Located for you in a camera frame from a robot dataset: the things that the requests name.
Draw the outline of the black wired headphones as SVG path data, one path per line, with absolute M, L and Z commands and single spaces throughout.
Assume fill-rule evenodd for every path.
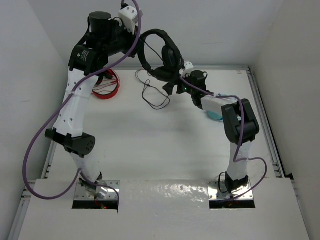
M 147 37 L 151 35 L 156 35 L 160 37 L 164 41 L 164 46 L 161 50 L 160 59 L 163 62 L 163 66 L 157 67 L 153 69 L 151 65 L 148 63 L 146 54 L 145 54 L 145 46 L 147 45 Z M 141 63 L 141 66 L 149 75 L 156 78 L 162 82 L 170 82 L 170 81 L 178 81 L 180 76 L 180 70 L 184 68 L 184 59 L 183 56 L 174 43 L 174 41 L 169 37 L 168 33 L 161 29 L 151 29 L 143 33 L 139 38 L 137 56 Z M 165 108 L 169 102 L 169 95 L 166 96 L 166 99 L 160 105 L 154 105 L 148 102 L 149 106 L 154 110 L 161 110 Z

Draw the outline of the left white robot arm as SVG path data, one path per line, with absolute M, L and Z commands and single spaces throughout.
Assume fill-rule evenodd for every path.
M 109 58 L 123 53 L 134 55 L 140 37 L 142 14 L 126 6 L 113 18 L 110 13 L 95 11 L 88 16 L 87 30 L 74 46 L 68 63 L 68 82 L 59 116 L 45 137 L 63 146 L 73 158 L 82 182 L 95 188 L 102 173 L 91 152 L 94 136 L 84 132 L 84 118 L 94 86 L 107 72 Z

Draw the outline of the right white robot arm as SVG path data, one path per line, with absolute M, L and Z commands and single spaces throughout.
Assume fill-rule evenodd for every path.
M 185 76 L 176 75 L 165 81 L 163 89 L 172 95 L 173 88 L 177 87 L 176 93 L 189 94 L 196 107 L 207 112 L 218 112 L 222 117 L 224 132 L 230 142 L 230 160 L 224 180 L 226 192 L 230 194 L 249 181 L 247 159 L 260 126 L 248 99 L 208 91 L 207 76 L 200 70 Z

